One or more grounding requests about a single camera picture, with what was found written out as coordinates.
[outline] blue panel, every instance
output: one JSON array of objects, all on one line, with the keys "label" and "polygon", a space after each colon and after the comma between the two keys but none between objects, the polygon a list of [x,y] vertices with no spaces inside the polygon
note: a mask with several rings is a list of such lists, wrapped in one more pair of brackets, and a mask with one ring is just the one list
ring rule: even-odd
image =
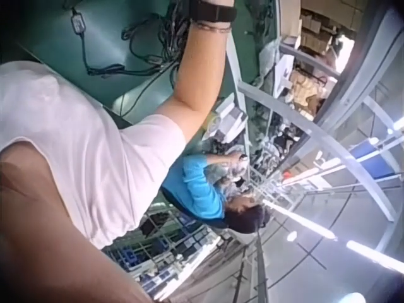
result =
[{"label": "blue panel", "polygon": [[[352,148],[350,150],[350,153],[356,159],[358,159],[374,151],[376,151],[376,148],[373,145],[371,145],[368,141],[365,141],[359,144],[358,146]],[[368,171],[368,173],[370,173],[373,179],[387,177],[395,173],[394,170],[386,163],[385,159],[380,155],[377,155],[373,158],[363,161],[361,164]]]}]

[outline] cardboard box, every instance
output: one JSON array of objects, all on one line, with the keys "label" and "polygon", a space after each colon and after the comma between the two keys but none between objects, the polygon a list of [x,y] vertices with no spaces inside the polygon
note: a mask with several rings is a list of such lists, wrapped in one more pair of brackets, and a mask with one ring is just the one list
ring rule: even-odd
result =
[{"label": "cardboard box", "polygon": [[367,0],[302,0],[302,8],[356,31],[359,29],[366,5]]},{"label": "cardboard box", "polygon": [[300,16],[301,20],[302,20],[302,28],[306,28],[306,29],[310,29],[311,27],[311,15],[302,15]]},{"label": "cardboard box", "polygon": [[321,22],[316,20],[311,20],[310,22],[310,30],[314,33],[320,33]]},{"label": "cardboard box", "polygon": [[331,39],[331,35],[325,32],[315,34],[308,31],[303,31],[301,44],[321,54],[328,50]]}]

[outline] white panel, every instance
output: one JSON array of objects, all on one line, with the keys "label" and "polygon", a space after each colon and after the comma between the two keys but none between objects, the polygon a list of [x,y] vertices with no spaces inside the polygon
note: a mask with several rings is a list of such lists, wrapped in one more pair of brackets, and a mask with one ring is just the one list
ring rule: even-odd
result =
[{"label": "white panel", "polygon": [[279,223],[276,221],[271,221],[265,228],[264,232],[261,233],[261,243],[265,243],[269,237],[277,230]]},{"label": "white panel", "polygon": [[352,196],[332,231],[343,239],[375,248],[387,223],[386,217],[369,196]]},{"label": "white panel", "polygon": [[341,285],[329,276],[311,258],[304,260],[286,278],[268,291],[269,302],[325,303],[338,302],[351,292],[348,285]]},{"label": "white panel", "polygon": [[[346,197],[346,194],[339,195],[339,198],[337,199],[332,197],[329,198],[328,195],[325,194],[308,196],[295,212],[298,215],[328,228],[341,210]],[[320,235],[301,226],[293,220],[288,220],[285,226],[290,231],[297,231],[297,242],[308,251],[311,250],[321,239]]]},{"label": "white panel", "polygon": [[329,283],[350,285],[353,292],[365,294],[387,269],[331,241],[322,241],[314,251],[316,258],[327,267]]},{"label": "white panel", "polygon": [[393,205],[395,210],[398,211],[404,201],[403,188],[399,187],[396,189],[389,189],[385,190],[384,192],[386,193],[387,198],[389,198],[389,200],[391,201],[391,204]]},{"label": "white panel", "polygon": [[280,229],[263,245],[268,286],[286,274],[306,255],[295,243],[287,242],[287,236],[288,233]]}]

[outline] wristwatch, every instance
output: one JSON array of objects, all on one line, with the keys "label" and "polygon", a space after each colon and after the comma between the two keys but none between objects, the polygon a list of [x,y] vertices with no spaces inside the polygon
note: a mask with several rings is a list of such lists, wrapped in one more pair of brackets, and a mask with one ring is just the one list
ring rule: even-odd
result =
[{"label": "wristwatch", "polygon": [[189,17],[195,22],[233,22],[236,16],[237,9],[234,7],[189,0]]}]

